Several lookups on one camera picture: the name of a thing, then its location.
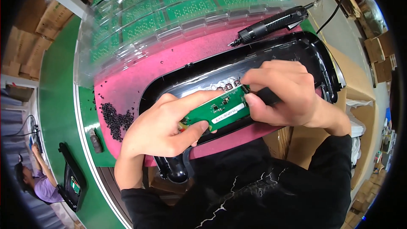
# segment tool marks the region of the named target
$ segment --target hand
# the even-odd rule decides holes
[[[252,91],[269,87],[282,100],[271,107],[257,95],[246,94],[253,120],[273,126],[317,125],[313,116],[323,99],[315,94],[314,78],[300,62],[265,61],[259,69],[247,71],[241,83],[250,85]]]
[[[173,157],[191,145],[196,146],[198,139],[208,129],[208,122],[197,122],[182,133],[178,132],[178,122],[191,110],[222,93],[218,90],[198,91],[181,99],[172,94],[163,94],[130,126],[123,139],[120,155]]]
[[[36,143],[34,143],[33,145],[31,145],[31,150],[33,151],[35,156],[39,156],[39,149],[38,149],[38,145]]]

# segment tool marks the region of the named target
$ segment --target pink foam mat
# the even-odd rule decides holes
[[[101,110],[99,109],[101,103],[111,103],[117,113],[120,114],[125,114],[127,110],[130,110],[131,113],[134,112],[134,117],[137,118],[141,95],[151,82],[190,62],[195,62],[230,49],[227,44],[236,39],[237,32],[245,27],[246,26],[242,26],[212,33],[165,49],[141,60],[124,71],[113,74],[99,83],[95,83],[95,99],[100,128],[106,146],[113,157],[117,158],[119,156],[121,143],[113,140],[110,135],[110,129],[107,127]],[[292,32],[298,31],[301,31],[299,26],[292,30]],[[281,36],[287,33],[290,33],[290,31],[283,29],[273,33],[272,36]],[[281,127],[255,123],[218,138],[217,140],[193,148],[190,153],[190,159],[215,154],[242,145],[278,130],[279,128]],[[154,166],[154,159],[151,156],[146,156],[145,165]]]

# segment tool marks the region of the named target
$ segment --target white label sticker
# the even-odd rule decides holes
[[[228,110],[227,112],[225,112],[224,114],[217,116],[215,119],[212,120],[213,124],[218,123],[221,120],[224,120],[230,116],[232,116],[233,114],[236,114],[238,111],[240,111],[241,109],[243,109],[245,107],[245,105],[243,103],[236,105],[235,107],[233,107],[232,109]]]

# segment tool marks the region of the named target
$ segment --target forearm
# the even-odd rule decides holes
[[[45,161],[42,159],[41,155],[38,154],[35,156],[35,158],[37,159],[39,165],[42,167],[42,173],[47,176],[48,180],[51,182],[51,184],[56,187],[57,186],[57,182],[54,179],[54,176],[51,172],[51,170],[49,169],[48,165],[45,163]]]
[[[312,121],[317,123],[311,127],[323,128],[330,135],[351,134],[351,124],[346,113],[323,99],[321,99]]]
[[[120,153],[114,167],[114,177],[120,190],[141,188],[144,155],[134,157]]]
[[[38,159],[37,159],[37,157],[35,155],[34,155],[34,158],[35,158],[35,168],[37,168],[38,171],[41,171],[42,167],[39,164]]]

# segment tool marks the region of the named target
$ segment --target electronic component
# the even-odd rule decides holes
[[[228,102],[229,102],[229,98],[227,97],[227,98],[225,98],[225,99],[222,101],[222,104],[225,105],[225,104],[227,104]]]
[[[206,120],[209,123],[209,130],[215,131],[249,116],[250,111],[244,98],[245,91],[248,92],[249,87],[240,85],[190,111],[185,116],[185,127]]]
[[[242,85],[242,86],[240,86],[240,88],[243,90],[243,92],[244,92],[245,94],[248,94],[248,93],[250,92],[250,90],[247,88],[246,85]]]
[[[75,180],[74,176],[71,176],[71,187],[74,190],[75,194],[79,195],[81,187],[79,186],[78,182]]]

